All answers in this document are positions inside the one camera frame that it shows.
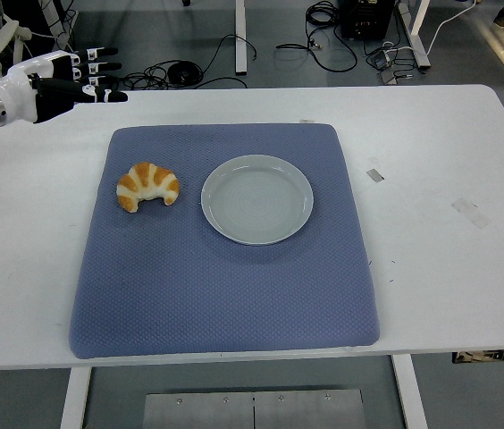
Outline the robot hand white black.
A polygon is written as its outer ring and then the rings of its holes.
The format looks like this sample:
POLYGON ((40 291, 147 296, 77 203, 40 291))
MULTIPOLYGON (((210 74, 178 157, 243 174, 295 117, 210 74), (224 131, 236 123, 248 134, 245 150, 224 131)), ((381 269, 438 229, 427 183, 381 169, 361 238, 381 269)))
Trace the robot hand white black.
POLYGON ((65 114, 77 104, 124 103, 128 95, 103 74, 122 67, 104 62, 115 48, 87 48, 76 53, 58 50, 14 65, 6 74, 2 116, 10 121, 42 123, 65 114))

